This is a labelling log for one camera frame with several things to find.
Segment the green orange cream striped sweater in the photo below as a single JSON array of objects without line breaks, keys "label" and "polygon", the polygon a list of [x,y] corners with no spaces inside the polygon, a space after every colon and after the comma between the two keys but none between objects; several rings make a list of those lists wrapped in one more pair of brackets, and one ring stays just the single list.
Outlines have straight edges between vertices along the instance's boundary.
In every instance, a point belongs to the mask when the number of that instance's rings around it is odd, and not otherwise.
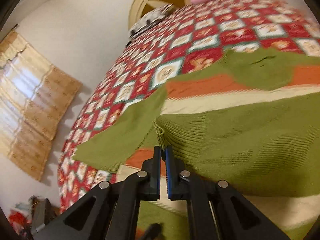
[{"label": "green orange cream striped sweater", "polygon": [[73,158],[97,170],[139,168],[154,146],[204,178],[229,181],[291,239],[319,215],[319,57],[223,51],[131,104]]}]

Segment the clutter pile on floor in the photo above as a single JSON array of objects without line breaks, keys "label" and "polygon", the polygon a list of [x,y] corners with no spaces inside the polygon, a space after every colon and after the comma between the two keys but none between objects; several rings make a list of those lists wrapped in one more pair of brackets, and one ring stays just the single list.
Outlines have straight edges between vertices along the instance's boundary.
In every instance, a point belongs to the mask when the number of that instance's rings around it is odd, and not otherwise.
[{"label": "clutter pile on floor", "polygon": [[48,198],[31,196],[27,203],[17,203],[7,219],[20,239],[34,239],[60,213],[60,208]]}]

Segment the beige side window curtain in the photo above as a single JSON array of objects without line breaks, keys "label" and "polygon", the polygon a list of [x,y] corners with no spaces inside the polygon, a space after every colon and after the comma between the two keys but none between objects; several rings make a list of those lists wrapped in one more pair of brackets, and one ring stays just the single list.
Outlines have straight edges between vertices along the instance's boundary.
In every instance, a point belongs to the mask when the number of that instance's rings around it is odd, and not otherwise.
[{"label": "beige side window curtain", "polygon": [[12,30],[1,42],[1,154],[40,181],[57,127],[82,84]]}]

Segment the red patchwork teddy bedspread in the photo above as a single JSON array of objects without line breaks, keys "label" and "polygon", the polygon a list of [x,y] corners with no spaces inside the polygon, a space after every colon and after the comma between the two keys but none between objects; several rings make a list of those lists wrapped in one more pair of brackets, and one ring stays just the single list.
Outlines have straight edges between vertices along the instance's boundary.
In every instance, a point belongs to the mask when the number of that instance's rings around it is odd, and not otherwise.
[{"label": "red patchwork teddy bedspread", "polygon": [[59,159],[65,211],[98,182],[115,176],[73,160],[75,148],[109,128],[131,104],[179,74],[201,70],[226,49],[273,47],[319,55],[319,27],[278,0],[214,0],[188,5],[132,42],[84,104]]}]

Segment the white car-print pillow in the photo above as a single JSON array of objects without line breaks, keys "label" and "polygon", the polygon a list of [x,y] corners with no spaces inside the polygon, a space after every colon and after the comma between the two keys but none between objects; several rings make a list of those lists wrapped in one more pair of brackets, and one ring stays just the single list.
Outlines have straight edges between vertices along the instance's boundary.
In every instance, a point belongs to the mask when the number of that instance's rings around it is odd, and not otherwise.
[{"label": "white car-print pillow", "polygon": [[166,4],[162,7],[153,9],[140,18],[128,32],[129,40],[137,38],[139,35],[157,25],[167,16],[171,15],[176,10],[173,4]]}]

